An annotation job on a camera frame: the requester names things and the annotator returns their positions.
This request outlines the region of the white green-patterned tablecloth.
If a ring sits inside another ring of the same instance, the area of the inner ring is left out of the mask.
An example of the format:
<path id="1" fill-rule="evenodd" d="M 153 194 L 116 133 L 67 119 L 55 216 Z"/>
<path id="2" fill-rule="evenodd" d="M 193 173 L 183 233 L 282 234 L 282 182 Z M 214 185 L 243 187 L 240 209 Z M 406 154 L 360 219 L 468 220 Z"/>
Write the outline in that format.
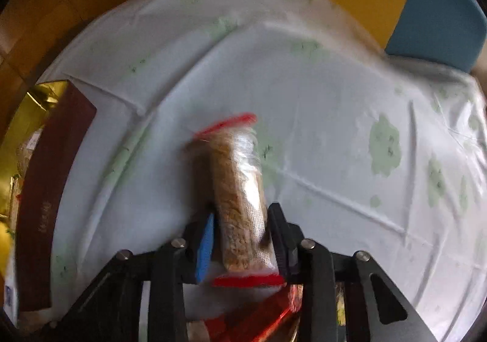
<path id="1" fill-rule="evenodd" d="M 329 0 L 130 0 L 41 75 L 96 107 L 54 229 L 57 320 L 117 250 L 196 211 L 193 135 L 256 114 L 265 197 L 334 252 L 367 250 L 439 341 L 486 300 L 486 118 L 476 79 L 385 58 Z"/>

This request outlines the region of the yellow black snack packet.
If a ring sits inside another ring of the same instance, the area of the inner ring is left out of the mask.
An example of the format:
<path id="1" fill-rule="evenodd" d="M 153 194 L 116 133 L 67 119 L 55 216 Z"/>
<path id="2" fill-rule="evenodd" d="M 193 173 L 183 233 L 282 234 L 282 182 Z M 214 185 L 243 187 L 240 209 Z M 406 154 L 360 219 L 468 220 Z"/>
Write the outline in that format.
<path id="1" fill-rule="evenodd" d="M 335 304 L 337 312 L 337 323 L 339 326 L 346 325 L 346 312 L 345 312 L 345 288 L 344 283 L 335 284 Z"/>

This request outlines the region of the gold and maroon tin box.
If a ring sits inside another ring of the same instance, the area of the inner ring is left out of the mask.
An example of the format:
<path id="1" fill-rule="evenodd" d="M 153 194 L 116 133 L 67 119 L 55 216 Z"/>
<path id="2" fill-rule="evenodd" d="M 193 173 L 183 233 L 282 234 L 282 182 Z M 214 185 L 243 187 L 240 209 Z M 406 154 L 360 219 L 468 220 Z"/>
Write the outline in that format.
<path id="1" fill-rule="evenodd" d="M 96 107 L 67 80 L 26 93 L 1 140 L 1 276 L 11 317 L 51 306 L 56 218 Z"/>

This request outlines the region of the small red candy packet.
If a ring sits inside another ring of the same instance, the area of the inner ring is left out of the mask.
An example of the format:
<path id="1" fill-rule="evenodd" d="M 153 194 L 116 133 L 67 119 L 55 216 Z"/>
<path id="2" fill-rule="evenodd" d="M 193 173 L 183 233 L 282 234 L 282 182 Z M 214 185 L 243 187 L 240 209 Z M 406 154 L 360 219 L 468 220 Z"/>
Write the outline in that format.
<path id="1" fill-rule="evenodd" d="M 209 341 L 266 341 L 301 309 L 303 286 L 288 284 L 263 301 L 203 321 Z"/>

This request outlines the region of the grain bar red-ended packet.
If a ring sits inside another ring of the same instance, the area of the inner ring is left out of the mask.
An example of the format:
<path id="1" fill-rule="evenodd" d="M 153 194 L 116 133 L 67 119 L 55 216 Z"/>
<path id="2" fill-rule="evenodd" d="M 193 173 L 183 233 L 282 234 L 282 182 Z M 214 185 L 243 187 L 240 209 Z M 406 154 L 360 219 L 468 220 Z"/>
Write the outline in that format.
<path id="1" fill-rule="evenodd" d="M 196 197 L 211 206 L 218 224 L 217 258 L 225 270 L 214 287 L 281 287 L 263 190 L 254 125 L 243 113 L 197 132 L 184 152 L 194 166 Z"/>

